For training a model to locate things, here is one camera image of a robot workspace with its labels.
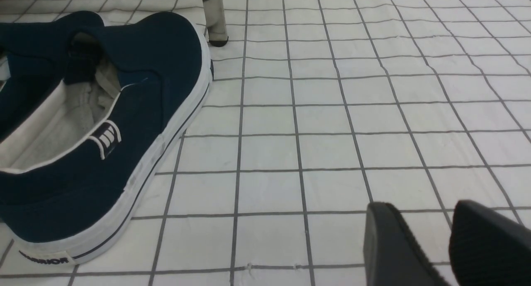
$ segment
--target metal table leg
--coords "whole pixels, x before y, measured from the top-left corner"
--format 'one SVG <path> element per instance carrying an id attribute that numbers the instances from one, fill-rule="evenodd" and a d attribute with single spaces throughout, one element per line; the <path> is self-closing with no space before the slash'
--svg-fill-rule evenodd
<path id="1" fill-rule="evenodd" d="M 203 0 L 205 19 L 207 20 L 208 36 L 212 46 L 224 46 L 229 37 L 225 23 L 223 0 Z"/>

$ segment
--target navy blue sneaker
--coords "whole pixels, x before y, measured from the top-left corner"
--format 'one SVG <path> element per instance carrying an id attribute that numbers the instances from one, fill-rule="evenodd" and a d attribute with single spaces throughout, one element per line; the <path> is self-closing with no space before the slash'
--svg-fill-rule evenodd
<path id="1" fill-rule="evenodd" d="M 93 52 L 69 58 L 65 44 L 75 28 L 103 25 L 94 12 L 74 12 L 51 23 L 0 23 L 0 141 L 47 97 L 67 67 L 75 81 L 83 77 L 76 69 L 87 73 L 86 65 L 95 65 Z"/>
<path id="2" fill-rule="evenodd" d="M 72 45 L 103 53 L 95 79 L 56 80 L 0 143 L 0 218 L 20 254 L 49 265 L 84 263 L 120 238 L 213 76 L 205 37 L 171 12 L 82 27 Z"/>

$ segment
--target white rubber sole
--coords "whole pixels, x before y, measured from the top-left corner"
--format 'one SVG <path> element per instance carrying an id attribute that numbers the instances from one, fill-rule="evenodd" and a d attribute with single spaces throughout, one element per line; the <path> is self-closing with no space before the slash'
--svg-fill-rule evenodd
<path id="1" fill-rule="evenodd" d="M 210 51 L 203 33 L 198 31 L 195 25 L 194 28 L 202 50 L 199 79 L 190 95 L 171 117 L 163 133 L 153 141 L 142 156 L 118 201 L 98 222 L 72 237 L 33 243 L 13 235 L 15 246 L 25 258 L 41 264 L 82 264 L 107 251 L 120 239 L 150 186 L 154 174 L 206 101 L 213 80 Z"/>

